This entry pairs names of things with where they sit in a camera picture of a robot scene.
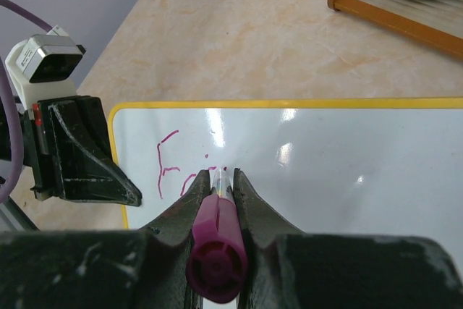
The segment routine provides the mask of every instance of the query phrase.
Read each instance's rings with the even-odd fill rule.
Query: cable
[[[46,32],[49,32],[53,27],[51,27],[47,22],[38,18],[34,14],[31,14],[28,10],[23,9],[18,4],[14,3],[10,0],[0,0],[0,6],[6,7],[7,9],[12,10],[13,12],[17,13],[19,16],[24,17],[26,20],[31,21],[38,27],[42,28]]]
[[[17,114],[16,102],[9,85],[7,71],[0,57],[0,99],[7,117],[10,147],[12,149],[12,168],[5,183],[0,186],[0,203],[5,202],[16,187],[22,172],[24,161],[24,145],[20,118]]]

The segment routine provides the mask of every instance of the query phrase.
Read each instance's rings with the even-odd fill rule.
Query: pink line
[[[166,172],[170,172],[171,170],[177,170],[180,172],[180,168],[178,166],[171,166],[169,168],[164,168],[162,171],[162,176],[166,175]]]
[[[159,192],[159,197],[162,199],[162,189],[161,189],[161,178],[164,174],[163,168],[162,168],[162,160],[161,160],[161,144],[166,142],[167,139],[169,139],[172,135],[177,134],[179,130],[175,130],[169,135],[167,135],[158,145],[156,146],[156,149],[158,150],[158,162],[159,162],[159,177],[158,177],[158,192]]]
[[[180,192],[180,197],[182,197],[185,193],[185,186],[187,185],[187,182],[189,182],[189,180],[193,177],[195,177],[196,174],[190,174],[188,175],[188,178],[183,182],[183,186],[182,186],[182,191]]]
[[[172,135],[177,134],[179,130],[173,131],[171,134],[167,135],[163,140],[161,140],[161,144],[165,143]]]

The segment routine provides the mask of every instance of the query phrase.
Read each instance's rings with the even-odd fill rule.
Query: whiteboard
[[[239,167],[306,232],[429,237],[463,270],[463,110],[126,106],[110,133],[143,193],[141,207],[126,207],[130,228],[179,199],[201,169]]]

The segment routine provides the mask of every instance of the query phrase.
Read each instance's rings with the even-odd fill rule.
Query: purple marker
[[[203,199],[192,232],[195,246],[187,264],[188,284],[214,302],[232,301],[245,282],[247,256],[232,186],[223,169],[214,175],[211,195]]]

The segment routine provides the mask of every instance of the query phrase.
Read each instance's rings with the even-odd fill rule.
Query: marble surface
[[[85,79],[123,101],[461,96],[463,62],[326,0],[139,0]],[[119,206],[14,199],[41,229],[122,227]]]

